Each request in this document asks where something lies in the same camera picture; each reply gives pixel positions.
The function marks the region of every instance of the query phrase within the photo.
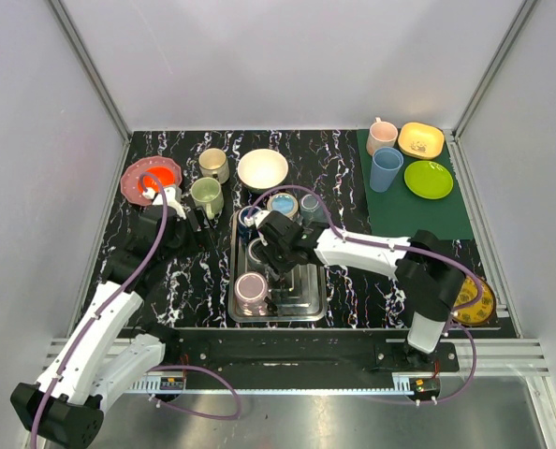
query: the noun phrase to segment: metal tray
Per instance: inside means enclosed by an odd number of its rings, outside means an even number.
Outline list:
[[[283,282],[266,275],[270,285],[271,300],[277,312],[266,314],[245,313],[234,297],[234,282],[249,271],[246,247],[237,234],[237,217],[232,218],[230,240],[230,286],[228,290],[228,314],[237,323],[268,323],[284,321],[317,321],[326,315],[326,270],[315,265],[301,265],[285,275]]]

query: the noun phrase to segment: green mat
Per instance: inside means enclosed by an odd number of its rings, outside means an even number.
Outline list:
[[[415,157],[403,155],[404,162],[392,185],[383,194],[370,188],[372,157],[366,152],[365,144],[369,130],[357,132],[359,156],[363,170],[363,182],[370,213],[372,233],[383,237],[413,236],[419,229],[432,232],[439,239],[473,239],[474,233],[469,223],[457,180],[453,191],[443,199],[430,200],[414,195],[403,180],[403,173]],[[433,159],[446,167],[455,176],[450,163],[448,148]]]

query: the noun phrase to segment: white wall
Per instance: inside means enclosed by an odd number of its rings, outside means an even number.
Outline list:
[[[122,141],[46,2],[0,0],[0,448],[76,305]]]
[[[556,0],[540,2],[461,141],[522,328],[556,384]]]
[[[457,123],[521,0],[65,0],[132,129]]]

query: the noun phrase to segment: pink cup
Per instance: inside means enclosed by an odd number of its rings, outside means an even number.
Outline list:
[[[399,130],[394,124],[382,122],[379,117],[376,117],[375,122],[370,127],[370,135],[365,148],[368,154],[373,156],[375,151],[380,148],[394,146],[398,136]]]

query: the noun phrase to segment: cup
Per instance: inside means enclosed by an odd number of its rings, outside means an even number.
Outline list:
[[[224,207],[222,185],[214,178],[196,180],[191,186],[191,196],[195,205],[205,210],[208,220],[212,220]]]
[[[266,264],[263,263],[259,253],[261,252],[261,247],[263,242],[260,238],[251,240],[249,246],[247,246],[247,267],[250,271],[256,271],[257,273],[264,274],[266,272]]]
[[[257,230],[254,227],[248,227],[244,222],[250,209],[253,209],[251,216],[261,211],[261,208],[258,206],[245,206],[239,211],[239,215],[237,215],[237,233],[245,245],[249,243],[251,239],[258,237]]]
[[[234,282],[234,297],[245,315],[267,314],[269,291],[266,278],[254,271],[242,274]]]
[[[388,190],[402,167],[402,154],[394,148],[381,148],[372,156],[370,187],[381,194]]]
[[[306,195],[300,200],[299,214],[303,218],[304,225],[309,225],[311,222],[326,222],[324,211],[313,195]]]
[[[398,136],[399,130],[394,124],[382,122],[379,117],[376,117],[375,122],[370,126],[370,135],[365,149],[370,156],[373,156],[376,150],[394,146]]]
[[[267,209],[269,211],[276,210],[291,220],[296,220],[299,203],[293,195],[281,193],[270,196]]]
[[[221,184],[230,178],[228,158],[219,148],[209,148],[204,151],[199,157],[199,168],[204,177],[214,178]]]

